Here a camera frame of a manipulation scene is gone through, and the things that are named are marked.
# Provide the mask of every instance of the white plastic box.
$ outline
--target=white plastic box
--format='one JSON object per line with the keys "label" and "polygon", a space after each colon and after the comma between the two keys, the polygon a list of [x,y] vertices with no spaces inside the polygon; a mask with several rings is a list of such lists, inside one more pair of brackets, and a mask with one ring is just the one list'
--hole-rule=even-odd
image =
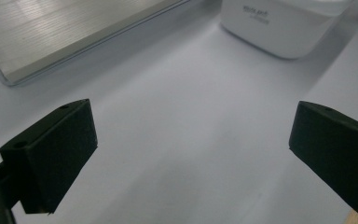
{"label": "white plastic box", "polygon": [[223,0],[222,24],[282,58],[311,52],[351,0]]}

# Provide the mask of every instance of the white table surface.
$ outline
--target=white table surface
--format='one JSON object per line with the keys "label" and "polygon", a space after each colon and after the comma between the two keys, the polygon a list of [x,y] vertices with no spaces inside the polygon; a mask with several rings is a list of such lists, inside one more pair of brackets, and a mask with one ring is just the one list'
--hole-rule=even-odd
{"label": "white table surface", "polygon": [[18,203],[19,224],[344,222],[350,208],[288,140],[300,100],[358,120],[358,22],[286,61],[225,31],[220,4],[190,1],[23,85],[0,83],[0,146],[83,98],[99,138],[56,213]]}

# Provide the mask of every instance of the screw hole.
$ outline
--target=screw hole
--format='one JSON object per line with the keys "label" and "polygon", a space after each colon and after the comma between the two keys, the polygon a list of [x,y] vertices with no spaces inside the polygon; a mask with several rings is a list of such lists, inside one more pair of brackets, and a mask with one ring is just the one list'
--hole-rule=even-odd
{"label": "screw hole", "polygon": [[18,142],[16,144],[14,144],[14,148],[20,148],[20,147],[25,147],[28,143],[26,141],[22,141],[22,142]]}

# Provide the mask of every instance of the brushed metal surface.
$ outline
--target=brushed metal surface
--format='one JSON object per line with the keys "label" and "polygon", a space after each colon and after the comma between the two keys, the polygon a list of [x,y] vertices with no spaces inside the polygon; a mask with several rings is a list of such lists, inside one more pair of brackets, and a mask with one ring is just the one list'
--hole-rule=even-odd
{"label": "brushed metal surface", "polygon": [[179,2],[0,1],[0,70],[16,82]]}

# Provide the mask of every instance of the metal plate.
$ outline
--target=metal plate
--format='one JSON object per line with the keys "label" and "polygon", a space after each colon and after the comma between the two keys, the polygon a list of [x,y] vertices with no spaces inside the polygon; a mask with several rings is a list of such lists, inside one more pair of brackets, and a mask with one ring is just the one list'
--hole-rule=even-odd
{"label": "metal plate", "polygon": [[0,1],[0,72],[15,83],[181,0]]}

